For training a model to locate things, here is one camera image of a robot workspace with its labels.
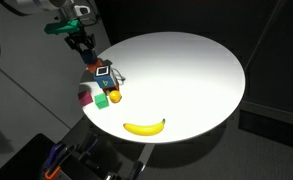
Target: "white round table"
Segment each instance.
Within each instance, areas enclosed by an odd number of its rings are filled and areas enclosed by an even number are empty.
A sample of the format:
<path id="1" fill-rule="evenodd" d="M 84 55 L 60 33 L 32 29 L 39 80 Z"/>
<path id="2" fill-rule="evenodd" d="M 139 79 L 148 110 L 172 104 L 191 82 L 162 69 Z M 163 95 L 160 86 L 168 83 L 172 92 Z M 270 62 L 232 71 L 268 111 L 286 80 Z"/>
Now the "white round table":
<path id="1" fill-rule="evenodd" d="M 83 107 L 105 132 L 129 141 L 170 143 L 201 135 L 222 123 L 240 103 L 245 76 L 237 58 L 208 38 L 179 32 L 151 33 L 122 41 L 99 55 L 126 78 L 122 99 L 98 109 Z M 80 91 L 101 93 L 86 70 Z M 162 132 L 139 136 L 124 123 L 151 125 L 165 118 Z"/>

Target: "red cube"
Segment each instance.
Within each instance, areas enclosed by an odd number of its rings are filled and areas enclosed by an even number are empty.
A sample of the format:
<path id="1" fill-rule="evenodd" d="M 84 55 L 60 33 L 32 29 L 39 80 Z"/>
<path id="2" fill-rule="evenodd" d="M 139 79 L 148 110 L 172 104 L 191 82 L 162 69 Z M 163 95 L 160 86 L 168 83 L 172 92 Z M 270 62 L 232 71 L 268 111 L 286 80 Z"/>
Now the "red cube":
<path id="1" fill-rule="evenodd" d="M 93 98 L 90 95 L 89 91 L 83 91 L 83 92 L 79 93 L 78 99 L 79 99 L 79 102 L 82 106 L 86 106 L 87 104 L 93 102 Z"/>

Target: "blue block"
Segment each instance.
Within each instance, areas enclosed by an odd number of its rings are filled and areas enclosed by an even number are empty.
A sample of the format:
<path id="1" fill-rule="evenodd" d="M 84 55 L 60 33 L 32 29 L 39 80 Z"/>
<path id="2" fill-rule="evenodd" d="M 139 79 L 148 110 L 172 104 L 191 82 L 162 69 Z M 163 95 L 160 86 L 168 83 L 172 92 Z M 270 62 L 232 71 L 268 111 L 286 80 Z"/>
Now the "blue block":
<path id="1" fill-rule="evenodd" d="M 116 79 L 110 66 L 98 67 L 94 72 L 94 80 L 101 89 L 114 87 Z"/>
<path id="2" fill-rule="evenodd" d="M 86 49 L 81 53 L 85 64 L 94 64 L 97 61 L 97 55 L 90 49 Z"/>

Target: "black wall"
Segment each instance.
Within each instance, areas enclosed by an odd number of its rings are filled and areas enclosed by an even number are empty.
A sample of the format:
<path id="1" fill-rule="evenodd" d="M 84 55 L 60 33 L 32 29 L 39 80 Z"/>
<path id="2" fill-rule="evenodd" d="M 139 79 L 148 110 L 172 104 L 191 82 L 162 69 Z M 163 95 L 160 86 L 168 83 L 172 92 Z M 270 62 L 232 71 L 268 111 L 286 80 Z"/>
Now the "black wall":
<path id="1" fill-rule="evenodd" d="M 151 32 L 188 32 L 224 45 L 243 67 L 278 2 L 96 0 L 111 44 Z M 247 73 L 245 99 L 293 112 L 293 0 L 282 4 Z"/>

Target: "banana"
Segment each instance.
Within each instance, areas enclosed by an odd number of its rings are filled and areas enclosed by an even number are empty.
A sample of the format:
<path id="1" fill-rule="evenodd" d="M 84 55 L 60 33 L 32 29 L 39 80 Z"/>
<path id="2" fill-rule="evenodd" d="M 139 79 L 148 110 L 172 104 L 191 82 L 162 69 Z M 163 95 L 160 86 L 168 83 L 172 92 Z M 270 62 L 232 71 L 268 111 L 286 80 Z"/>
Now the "banana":
<path id="1" fill-rule="evenodd" d="M 161 122 L 149 126 L 141 126 L 136 124 L 125 123 L 124 128 L 133 134 L 140 136 L 152 136 L 160 133 L 164 129 L 165 119 Z"/>

